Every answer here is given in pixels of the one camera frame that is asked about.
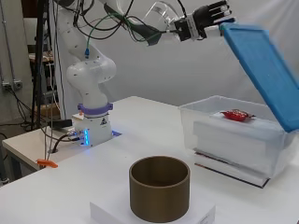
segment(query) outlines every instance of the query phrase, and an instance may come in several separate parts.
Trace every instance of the brown cylinder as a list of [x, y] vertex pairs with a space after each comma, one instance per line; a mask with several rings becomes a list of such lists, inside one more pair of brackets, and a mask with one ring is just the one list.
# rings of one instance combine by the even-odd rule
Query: brown cylinder
[[149, 157], [130, 168], [130, 205], [148, 222], [171, 222], [189, 209], [190, 169], [170, 157]]

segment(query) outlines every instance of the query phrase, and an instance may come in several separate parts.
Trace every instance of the blue led light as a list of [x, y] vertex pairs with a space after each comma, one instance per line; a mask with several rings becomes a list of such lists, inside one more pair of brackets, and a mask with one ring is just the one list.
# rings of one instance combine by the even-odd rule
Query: blue led light
[[85, 146], [90, 144], [88, 131], [84, 130]]

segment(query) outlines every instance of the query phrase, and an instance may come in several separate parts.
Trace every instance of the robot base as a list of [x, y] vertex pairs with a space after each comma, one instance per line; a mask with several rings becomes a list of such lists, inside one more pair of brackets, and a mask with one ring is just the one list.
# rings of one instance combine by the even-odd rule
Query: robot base
[[197, 166], [203, 167], [220, 175], [231, 177], [232, 179], [250, 184], [260, 189], [263, 189], [270, 180], [270, 178], [251, 171], [250, 169], [214, 159], [202, 153], [195, 152], [194, 157], [195, 165]]
[[108, 114], [103, 117], [76, 120], [75, 131], [81, 133], [80, 143], [84, 146], [95, 147], [112, 138], [112, 130]]

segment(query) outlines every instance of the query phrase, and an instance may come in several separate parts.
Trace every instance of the blue lid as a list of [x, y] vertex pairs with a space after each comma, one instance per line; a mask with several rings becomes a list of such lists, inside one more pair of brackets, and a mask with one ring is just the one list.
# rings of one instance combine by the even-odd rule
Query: blue lid
[[224, 23], [221, 31], [255, 88], [286, 132], [299, 129], [299, 85], [269, 34], [258, 26]]

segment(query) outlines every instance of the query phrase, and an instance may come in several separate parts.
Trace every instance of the white wall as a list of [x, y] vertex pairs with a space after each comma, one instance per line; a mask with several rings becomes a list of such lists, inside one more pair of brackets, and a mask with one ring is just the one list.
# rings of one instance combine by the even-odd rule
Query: white wall
[[[130, 14], [143, 18], [154, 2], [135, 0]], [[167, 2], [180, 13], [176, 0]], [[213, 2], [183, 0], [188, 12]], [[240, 23], [261, 24], [269, 30], [288, 63], [299, 74], [299, 1], [231, 0], [230, 5]], [[89, 18], [101, 18], [103, 15], [103, 6], [97, 3]], [[118, 67], [118, 74], [101, 85], [110, 101], [136, 95], [171, 105], [183, 105], [215, 94], [252, 102], [263, 101], [223, 38], [145, 47], [131, 40], [126, 31], [119, 30], [110, 39], [96, 43]], [[64, 52], [64, 69], [73, 62], [67, 55]], [[64, 89], [68, 94], [65, 95], [67, 114], [71, 115], [76, 113], [80, 99], [66, 80]]]
[[[12, 65], [15, 70], [16, 79], [20, 79], [23, 82], [23, 89], [18, 91], [17, 94], [21, 100], [30, 106], [32, 80], [23, 27], [21, 0], [2, 0], [2, 3], [7, 19], [7, 34], [13, 61]], [[2, 65], [5, 81], [12, 83], [7, 43], [2, 22], [0, 23], [0, 63]], [[20, 116], [15, 98], [9, 93], [2, 92], [2, 90], [0, 90], [0, 115], [0, 122], [9, 121]]]

